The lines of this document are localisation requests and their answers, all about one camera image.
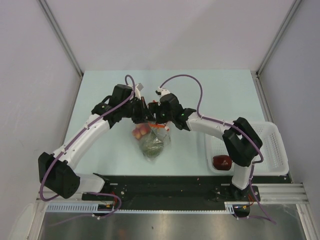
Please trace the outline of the clear zip top bag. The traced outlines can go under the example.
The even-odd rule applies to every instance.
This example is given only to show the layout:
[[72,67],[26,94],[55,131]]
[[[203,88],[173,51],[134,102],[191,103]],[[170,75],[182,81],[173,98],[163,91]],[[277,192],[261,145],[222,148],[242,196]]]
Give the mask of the clear zip top bag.
[[171,122],[139,123],[131,131],[138,149],[148,162],[154,162],[171,144]]

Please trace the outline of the fake red apple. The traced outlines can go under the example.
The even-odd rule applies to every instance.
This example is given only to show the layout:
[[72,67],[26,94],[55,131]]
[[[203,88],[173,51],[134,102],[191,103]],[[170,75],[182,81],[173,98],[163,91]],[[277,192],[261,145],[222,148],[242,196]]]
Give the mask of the fake red apple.
[[233,161],[228,155],[216,155],[212,158],[212,165],[218,171],[229,171]]

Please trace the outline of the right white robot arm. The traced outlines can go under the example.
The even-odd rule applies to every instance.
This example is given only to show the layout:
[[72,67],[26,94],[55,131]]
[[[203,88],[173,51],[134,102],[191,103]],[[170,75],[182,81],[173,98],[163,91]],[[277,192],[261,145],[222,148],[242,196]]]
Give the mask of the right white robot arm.
[[263,142],[245,118],[239,117],[229,123],[200,115],[195,109],[182,107],[172,93],[161,96],[159,101],[150,102],[147,106],[157,124],[171,122],[179,130],[204,133],[223,141],[228,156],[234,162],[230,194],[237,201],[248,196],[253,159],[260,156],[263,160]]

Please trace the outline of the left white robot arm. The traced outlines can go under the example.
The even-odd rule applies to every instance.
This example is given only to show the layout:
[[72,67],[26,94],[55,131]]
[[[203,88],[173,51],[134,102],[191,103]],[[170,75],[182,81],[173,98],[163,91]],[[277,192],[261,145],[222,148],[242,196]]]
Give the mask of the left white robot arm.
[[57,197],[68,199],[76,193],[93,193],[98,199],[110,196],[111,188],[106,180],[97,174],[76,174],[74,172],[81,158],[103,134],[123,118],[135,124],[150,121],[146,102],[141,96],[142,84],[117,84],[111,95],[94,106],[83,127],[69,141],[53,153],[43,152],[38,158],[40,198],[44,188],[53,191]]

